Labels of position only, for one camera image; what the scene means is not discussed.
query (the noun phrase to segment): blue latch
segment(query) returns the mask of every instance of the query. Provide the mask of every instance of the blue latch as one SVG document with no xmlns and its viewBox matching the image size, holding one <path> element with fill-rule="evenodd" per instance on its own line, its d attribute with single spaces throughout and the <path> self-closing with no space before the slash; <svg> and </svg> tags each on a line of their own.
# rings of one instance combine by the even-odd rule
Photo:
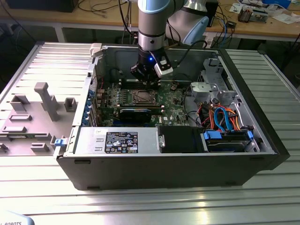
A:
<svg viewBox="0 0 300 225">
<path fill-rule="evenodd" d="M 83 117 L 84 117 L 84 118 L 88 118 L 89 115 L 88 115 L 86 112 L 83 112 Z"/>
<path fill-rule="evenodd" d="M 88 96 L 89 96 L 89 98 L 94 97 L 95 96 L 95 92 L 93 90 L 89 90 Z"/>
<path fill-rule="evenodd" d="M 253 139 L 253 133 L 249 130 L 247 131 L 248 137 L 252 140 Z"/>
<path fill-rule="evenodd" d="M 92 103 L 89 100 L 86 100 L 85 105 L 90 106 Z"/>
<path fill-rule="evenodd" d="M 81 123 L 84 124 L 85 126 L 87 126 L 87 125 L 89 124 L 89 121 L 86 120 L 85 118 L 83 118 L 83 119 L 81 120 Z"/>
<path fill-rule="evenodd" d="M 54 142 L 54 145 L 56 147 L 64 147 L 64 146 L 67 146 L 68 144 L 68 138 L 61 138 L 61 139 L 56 139 L 55 142 Z"/>
<path fill-rule="evenodd" d="M 86 112 L 89 112 L 89 111 L 90 111 L 90 108 L 86 105 L 86 106 L 84 107 L 84 110 L 85 110 Z"/>
<path fill-rule="evenodd" d="M 222 135 L 219 131 L 205 131 L 204 139 L 222 139 Z"/>
</svg>

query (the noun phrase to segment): motherboard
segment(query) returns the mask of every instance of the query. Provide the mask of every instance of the motherboard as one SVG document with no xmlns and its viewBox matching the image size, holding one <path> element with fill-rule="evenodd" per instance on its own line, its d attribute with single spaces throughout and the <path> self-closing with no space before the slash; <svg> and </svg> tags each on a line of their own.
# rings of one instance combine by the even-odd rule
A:
<svg viewBox="0 0 300 225">
<path fill-rule="evenodd" d="M 188 126 L 183 108 L 184 89 L 175 82 L 162 82 L 155 90 L 110 84 L 97 90 L 99 126 Z"/>
</svg>

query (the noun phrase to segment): blue cable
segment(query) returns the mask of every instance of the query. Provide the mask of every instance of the blue cable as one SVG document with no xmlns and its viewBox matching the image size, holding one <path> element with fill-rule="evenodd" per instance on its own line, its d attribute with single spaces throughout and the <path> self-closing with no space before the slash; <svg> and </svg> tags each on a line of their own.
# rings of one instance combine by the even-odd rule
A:
<svg viewBox="0 0 300 225">
<path fill-rule="evenodd" d="M 218 128 L 220 128 L 223 132 L 225 132 L 225 129 L 223 127 L 221 127 L 221 125 L 219 125 L 218 118 L 217 118 L 218 111 L 220 111 L 220 110 L 223 110 L 227 129 L 230 130 L 230 131 L 232 131 L 233 128 L 232 128 L 232 126 L 231 126 L 231 124 L 229 122 L 229 117 L 228 117 L 227 111 L 225 109 L 223 109 L 223 108 L 220 108 L 220 107 L 215 110 L 215 114 L 214 114 L 214 120 L 215 120 L 216 126 Z"/>
<path fill-rule="evenodd" d="M 224 37 L 223 37 L 223 40 L 222 40 L 222 42 L 221 42 L 221 44 L 220 44 L 220 48 L 221 48 L 222 45 L 223 45 L 223 43 L 224 43 L 226 34 L 227 34 L 227 27 L 226 27 L 226 24 L 225 24 L 224 20 L 220 20 L 220 21 L 222 21 L 222 23 L 223 23 L 223 25 L 224 25 L 224 29 L 225 29 Z"/>
</svg>

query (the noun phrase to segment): wooden workbench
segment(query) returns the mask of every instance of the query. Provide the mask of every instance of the wooden workbench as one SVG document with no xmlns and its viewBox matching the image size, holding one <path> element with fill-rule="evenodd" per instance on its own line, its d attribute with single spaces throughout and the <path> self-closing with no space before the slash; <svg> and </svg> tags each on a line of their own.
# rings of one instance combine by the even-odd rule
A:
<svg viewBox="0 0 300 225">
<path fill-rule="evenodd" d="M 106 2 L 106 0 L 90 0 L 92 5 L 96 3 Z M 230 13 L 230 5 L 235 0 L 220 0 L 221 8 L 229 20 L 236 22 L 237 26 L 234 32 L 236 38 L 254 38 L 254 39 L 269 39 L 269 40 L 282 40 L 292 41 L 300 32 L 300 23 L 285 24 L 277 21 L 271 17 L 268 18 L 266 23 L 238 22 L 236 13 Z M 112 0 L 108 4 L 100 5 L 97 8 L 108 8 L 116 5 L 117 0 Z M 90 10 L 89 0 L 81 4 L 81 7 Z M 92 12 L 85 12 L 76 8 L 72 13 L 61 13 L 52 11 L 39 11 L 39 10 L 25 10 L 25 9 L 9 9 L 11 15 L 20 23 L 28 25 L 40 25 L 54 27 L 59 41 L 65 41 L 61 28 L 87 28 L 87 29 L 104 29 L 104 30 L 123 30 L 123 24 L 120 17 L 118 7 L 108 9 L 104 16 L 94 14 Z M 122 6 L 123 12 L 126 13 L 127 4 Z M 299 10 L 300 6 L 291 4 L 291 10 Z M 7 13 L 1 8 L 0 10 L 1 23 L 13 22 Z M 137 4 L 132 5 L 132 26 L 133 30 L 138 27 L 138 7 Z M 206 29 L 205 35 L 215 37 L 217 32 L 222 32 L 222 27 L 217 20 L 214 21 L 212 27 Z"/>
</svg>

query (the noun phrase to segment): power supply label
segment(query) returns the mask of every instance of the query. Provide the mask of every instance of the power supply label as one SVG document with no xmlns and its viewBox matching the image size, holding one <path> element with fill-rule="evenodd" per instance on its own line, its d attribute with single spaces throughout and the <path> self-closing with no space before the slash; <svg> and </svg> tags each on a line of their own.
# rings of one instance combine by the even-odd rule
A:
<svg viewBox="0 0 300 225">
<path fill-rule="evenodd" d="M 138 153 L 137 132 L 107 132 L 106 153 Z"/>
</svg>

